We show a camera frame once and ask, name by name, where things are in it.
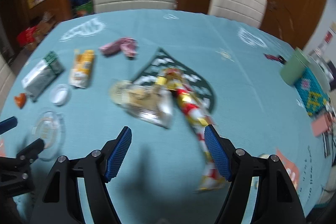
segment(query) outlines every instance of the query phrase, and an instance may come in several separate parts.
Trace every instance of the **green cup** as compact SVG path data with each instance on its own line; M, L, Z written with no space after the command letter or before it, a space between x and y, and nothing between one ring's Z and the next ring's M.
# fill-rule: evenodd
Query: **green cup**
M294 83L303 75L308 64L309 61L305 54L299 48L296 48L292 57L281 69L281 78L287 85L294 85Z

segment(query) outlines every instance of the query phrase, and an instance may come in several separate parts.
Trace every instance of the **orange heart-shaped object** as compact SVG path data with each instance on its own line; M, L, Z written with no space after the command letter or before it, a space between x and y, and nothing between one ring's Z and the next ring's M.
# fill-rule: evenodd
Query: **orange heart-shaped object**
M19 108L23 108L26 103L26 94L20 93L19 96L14 96L14 101Z

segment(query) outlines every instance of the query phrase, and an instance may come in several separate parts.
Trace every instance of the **white and green carton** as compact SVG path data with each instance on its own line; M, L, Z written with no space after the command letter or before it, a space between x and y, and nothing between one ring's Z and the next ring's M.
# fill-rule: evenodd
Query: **white and green carton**
M57 54L51 51L22 79L22 86L26 94L36 101L42 91L63 71L64 67Z

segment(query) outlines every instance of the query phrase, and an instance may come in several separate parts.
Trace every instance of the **blue tablecloth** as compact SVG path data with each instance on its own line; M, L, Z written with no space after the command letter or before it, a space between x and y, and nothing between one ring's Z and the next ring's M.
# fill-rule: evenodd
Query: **blue tablecloth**
M138 41L138 55L128 60L122 53L105 58L98 47L119 37ZM108 96L115 80L131 79L162 47L211 85L216 94L212 117L221 136L253 156L275 154L277 149L300 172L298 193L307 215L325 186L331 157L324 158L323 141L315 138L310 118L300 106L295 88L279 75L282 65L264 53L288 59L287 43L243 23L204 14L173 10L126 10L91 15L60 23L38 46L18 75L1 113L1 120L18 118L18 125L3 134L7 156L14 157L45 107L61 112L66 137L58 155L70 159L86 156L114 139L123 126L133 139L118 176L107 184L111 200L123 224L214 223L228 185L217 191L195 193L204 168L196 136L183 114L175 109L170 129L131 117ZM96 51L92 84L72 90L70 101L55 107L50 90L68 83L74 49ZM27 101L22 110L13 96L23 92L22 78L50 50L66 71L48 87L36 103ZM54 160L32 165L35 195ZM79 180L81 203L87 224L92 223L84 182ZM256 190L251 188L244 223L253 212ZM23 218L29 218L34 194L15 198Z

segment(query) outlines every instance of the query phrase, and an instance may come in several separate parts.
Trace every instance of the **screw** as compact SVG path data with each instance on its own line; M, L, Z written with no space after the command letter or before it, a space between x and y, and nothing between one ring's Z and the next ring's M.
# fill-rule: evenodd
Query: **screw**
M271 160L278 161L279 157L277 155L271 155Z
M67 159L67 157L65 157L65 156L59 156L58 159L57 159L57 161L58 161L58 162L63 162L63 161L65 161L66 159Z
M238 156L243 156L243 155L245 155L245 151L244 151L243 149L240 149L240 148L238 148L238 149L236 150L236 153L237 153Z
M94 150L94 151L92 151L91 155L93 157L98 157L100 155L100 150Z

